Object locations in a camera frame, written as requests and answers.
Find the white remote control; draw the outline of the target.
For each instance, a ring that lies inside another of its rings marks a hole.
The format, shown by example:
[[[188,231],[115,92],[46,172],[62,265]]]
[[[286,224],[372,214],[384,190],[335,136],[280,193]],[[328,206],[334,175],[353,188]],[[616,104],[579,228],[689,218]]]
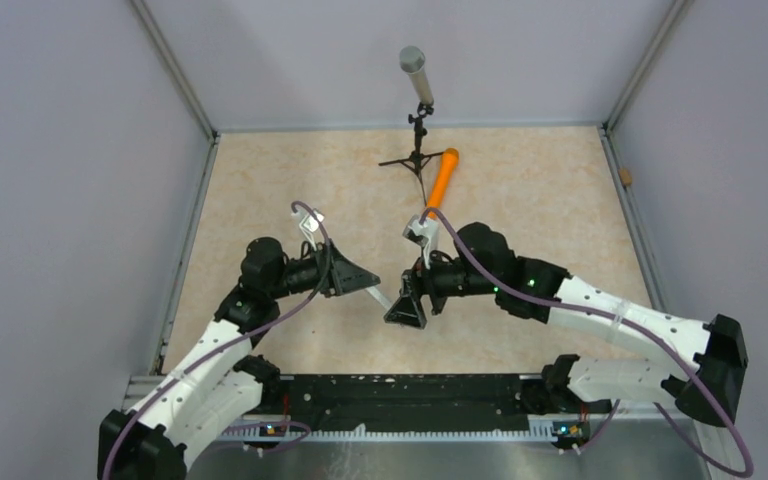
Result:
[[[393,306],[393,301],[378,286],[368,287],[365,291],[382,306],[384,311],[388,311]]]

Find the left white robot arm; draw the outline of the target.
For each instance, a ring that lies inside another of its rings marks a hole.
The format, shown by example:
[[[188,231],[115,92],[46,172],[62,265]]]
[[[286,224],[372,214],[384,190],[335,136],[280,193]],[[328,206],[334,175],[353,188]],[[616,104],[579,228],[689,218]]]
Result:
[[[100,479],[183,479],[198,457],[243,414],[279,404],[271,364],[252,356],[265,333],[316,296],[376,287],[375,273],[347,259],[330,239],[289,257],[272,237],[246,248],[236,285],[196,342],[153,390],[101,422]]]

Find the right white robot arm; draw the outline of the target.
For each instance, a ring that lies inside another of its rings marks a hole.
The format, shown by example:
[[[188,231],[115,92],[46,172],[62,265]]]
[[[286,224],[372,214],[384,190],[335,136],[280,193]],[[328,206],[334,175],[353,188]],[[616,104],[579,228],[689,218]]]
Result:
[[[451,297],[491,295],[507,314],[578,330],[636,354],[634,360],[561,355],[541,376],[549,404],[572,412],[583,402],[672,402],[686,416],[714,427],[735,421],[748,368],[741,324],[718,314],[682,318],[594,287],[550,262],[518,256],[506,238],[473,222],[460,228],[456,257],[436,250],[435,238],[414,218],[406,238],[422,247],[401,275],[399,297],[386,322],[423,329],[428,300],[442,312]]]

